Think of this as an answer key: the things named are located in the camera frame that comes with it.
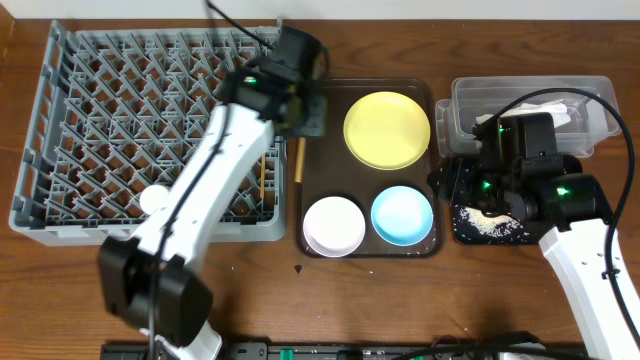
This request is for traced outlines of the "wooden chopstick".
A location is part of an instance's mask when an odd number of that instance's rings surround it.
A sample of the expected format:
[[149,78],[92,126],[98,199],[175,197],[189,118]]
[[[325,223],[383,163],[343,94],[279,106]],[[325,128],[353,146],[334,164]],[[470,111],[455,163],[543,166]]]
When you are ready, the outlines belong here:
[[296,152],[296,162],[295,162],[295,172],[294,172],[294,181],[296,183],[301,183],[303,181],[306,144],[307,144],[307,141],[303,137],[300,137],[297,141],[297,152]]
[[260,199],[263,200],[265,197],[265,189],[266,189],[266,153],[263,153],[261,156],[261,171],[260,171]]

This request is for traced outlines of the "rice food scraps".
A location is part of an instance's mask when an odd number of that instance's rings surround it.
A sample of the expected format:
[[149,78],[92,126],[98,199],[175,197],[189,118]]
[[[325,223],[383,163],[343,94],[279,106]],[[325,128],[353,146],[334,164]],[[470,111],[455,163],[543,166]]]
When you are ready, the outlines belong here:
[[508,215],[486,215],[470,207],[459,207],[458,210],[460,222],[480,236],[501,239],[526,234],[524,226]]

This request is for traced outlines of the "light blue bowl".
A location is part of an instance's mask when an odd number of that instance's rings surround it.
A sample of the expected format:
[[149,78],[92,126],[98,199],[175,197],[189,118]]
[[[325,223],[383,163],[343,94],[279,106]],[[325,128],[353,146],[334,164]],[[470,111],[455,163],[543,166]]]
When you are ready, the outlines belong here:
[[427,197],[408,186],[392,186],[374,199],[370,211],[376,233],[394,246],[424,240],[434,226],[434,210]]

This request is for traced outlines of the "white pink bowl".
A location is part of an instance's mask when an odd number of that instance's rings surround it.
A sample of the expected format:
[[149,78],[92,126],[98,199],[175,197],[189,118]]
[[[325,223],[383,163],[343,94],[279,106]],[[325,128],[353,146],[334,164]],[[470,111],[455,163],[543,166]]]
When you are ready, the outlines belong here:
[[330,196],[313,203],[303,218],[303,238],[324,257],[339,258],[353,253],[363,242],[366,222],[351,200]]

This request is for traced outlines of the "white napkin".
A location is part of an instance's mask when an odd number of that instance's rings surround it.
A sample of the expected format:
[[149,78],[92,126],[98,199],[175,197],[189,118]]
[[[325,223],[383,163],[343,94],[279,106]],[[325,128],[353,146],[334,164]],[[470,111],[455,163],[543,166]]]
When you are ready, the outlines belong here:
[[504,113],[505,117],[516,115],[528,115],[535,113],[548,113],[552,116],[555,128],[570,122],[571,118],[568,114],[568,108],[562,103],[562,100],[554,100],[542,104],[522,103],[518,107],[508,110]]

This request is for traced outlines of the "white cup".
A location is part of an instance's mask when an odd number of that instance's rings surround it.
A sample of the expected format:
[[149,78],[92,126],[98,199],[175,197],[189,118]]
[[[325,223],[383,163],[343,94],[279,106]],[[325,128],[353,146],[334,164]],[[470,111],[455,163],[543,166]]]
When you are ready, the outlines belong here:
[[160,209],[167,201],[169,189],[163,185],[151,185],[146,187],[140,194],[139,204],[141,210],[151,215]]

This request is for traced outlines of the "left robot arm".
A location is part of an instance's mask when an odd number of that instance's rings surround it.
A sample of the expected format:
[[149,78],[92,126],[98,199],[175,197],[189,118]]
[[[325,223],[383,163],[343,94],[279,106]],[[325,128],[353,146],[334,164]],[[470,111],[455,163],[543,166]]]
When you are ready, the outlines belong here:
[[213,294],[199,276],[209,241],[276,137],[323,134],[327,102],[317,83],[328,68],[318,39],[283,27],[267,56],[225,75],[205,134],[166,200],[130,237],[100,246],[106,309],[146,331],[144,358],[217,357],[222,339],[208,322]]

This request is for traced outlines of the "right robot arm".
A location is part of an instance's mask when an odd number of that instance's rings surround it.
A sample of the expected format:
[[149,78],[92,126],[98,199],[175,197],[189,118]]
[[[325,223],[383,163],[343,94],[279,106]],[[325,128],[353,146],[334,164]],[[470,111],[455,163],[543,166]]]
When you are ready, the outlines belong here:
[[427,178],[438,198],[518,224],[537,243],[567,296],[588,354],[639,356],[639,295],[596,178],[561,153],[548,113],[490,119],[473,129],[475,155],[448,157]]

